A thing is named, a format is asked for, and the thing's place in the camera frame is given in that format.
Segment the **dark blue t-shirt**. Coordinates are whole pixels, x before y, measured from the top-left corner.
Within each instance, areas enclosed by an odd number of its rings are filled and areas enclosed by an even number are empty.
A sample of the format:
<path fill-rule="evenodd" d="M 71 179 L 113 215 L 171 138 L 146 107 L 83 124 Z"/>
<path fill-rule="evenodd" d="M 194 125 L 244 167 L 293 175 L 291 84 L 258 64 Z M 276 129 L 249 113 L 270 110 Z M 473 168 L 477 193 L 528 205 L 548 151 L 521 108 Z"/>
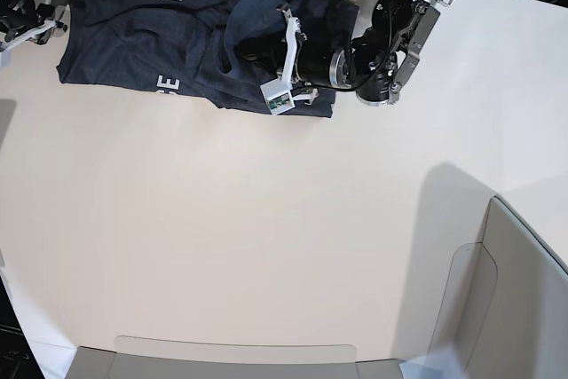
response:
<path fill-rule="evenodd" d="M 325 35 L 328 0 L 68 0 L 59 79 L 208 99 L 267 114 L 273 79 L 238 53 L 249 38 L 283 34 L 286 4 L 310 40 Z"/>

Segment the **grey bin right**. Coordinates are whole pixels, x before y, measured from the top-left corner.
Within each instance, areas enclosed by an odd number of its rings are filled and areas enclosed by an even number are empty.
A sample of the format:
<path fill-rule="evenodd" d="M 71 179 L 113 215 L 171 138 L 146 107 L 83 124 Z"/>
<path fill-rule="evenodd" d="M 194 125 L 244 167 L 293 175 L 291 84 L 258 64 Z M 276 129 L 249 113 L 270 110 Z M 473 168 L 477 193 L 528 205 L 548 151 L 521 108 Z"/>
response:
<path fill-rule="evenodd" d="M 567 265 L 503 200 L 453 255 L 425 365 L 437 378 L 565 378 Z"/>

